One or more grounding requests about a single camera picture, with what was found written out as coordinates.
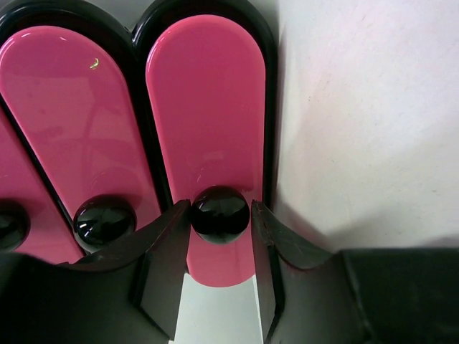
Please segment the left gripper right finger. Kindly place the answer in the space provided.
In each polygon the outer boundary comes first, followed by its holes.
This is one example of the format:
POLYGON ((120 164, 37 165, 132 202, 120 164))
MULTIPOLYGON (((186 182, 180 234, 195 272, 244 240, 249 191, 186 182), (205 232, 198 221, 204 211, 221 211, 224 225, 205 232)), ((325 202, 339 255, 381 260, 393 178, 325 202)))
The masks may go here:
POLYGON ((252 245, 264 343, 340 343, 341 282, 333 255, 252 203, 252 245))

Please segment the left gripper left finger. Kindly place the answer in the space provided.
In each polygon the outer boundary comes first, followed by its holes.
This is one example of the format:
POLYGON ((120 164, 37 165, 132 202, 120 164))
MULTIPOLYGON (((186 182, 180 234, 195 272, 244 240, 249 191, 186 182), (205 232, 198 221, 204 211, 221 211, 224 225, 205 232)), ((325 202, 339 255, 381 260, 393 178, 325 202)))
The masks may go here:
POLYGON ((190 202, 178 201, 142 229, 77 262, 96 305, 126 343, 174 340, 190 239, 190 202))

